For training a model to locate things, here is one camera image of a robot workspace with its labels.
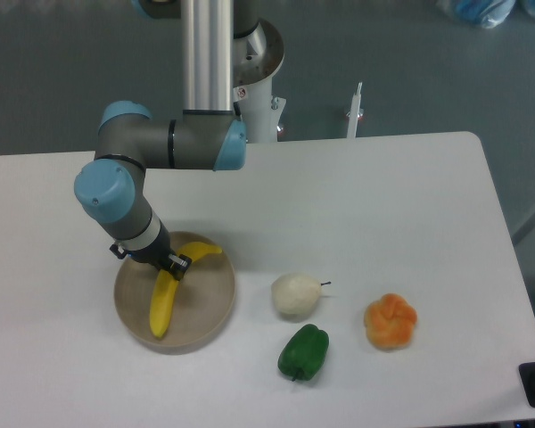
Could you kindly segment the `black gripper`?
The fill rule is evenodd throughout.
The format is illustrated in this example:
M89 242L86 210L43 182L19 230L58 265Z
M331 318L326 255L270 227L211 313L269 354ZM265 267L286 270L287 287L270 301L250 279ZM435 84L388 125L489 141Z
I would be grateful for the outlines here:
M125 250L119 244L113 243L110 252L117 259L130 257L138 263L163 269L178 281L184 278L186 271L192 265L190 257L172 251L168 234L159 234L154 241L140 250Z

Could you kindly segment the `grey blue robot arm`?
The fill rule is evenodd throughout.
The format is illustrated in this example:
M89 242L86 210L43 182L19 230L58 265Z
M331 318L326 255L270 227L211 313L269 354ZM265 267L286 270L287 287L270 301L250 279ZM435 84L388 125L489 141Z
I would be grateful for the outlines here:
M153 19L182 24L184 109L158 123L139 103L103 112L95 158L77 174L74 194L114 240L111 252L184 276L193 258L174 251L169 232L144 197L147 169L238 170L247 130L233 96L231 1L137 1Z

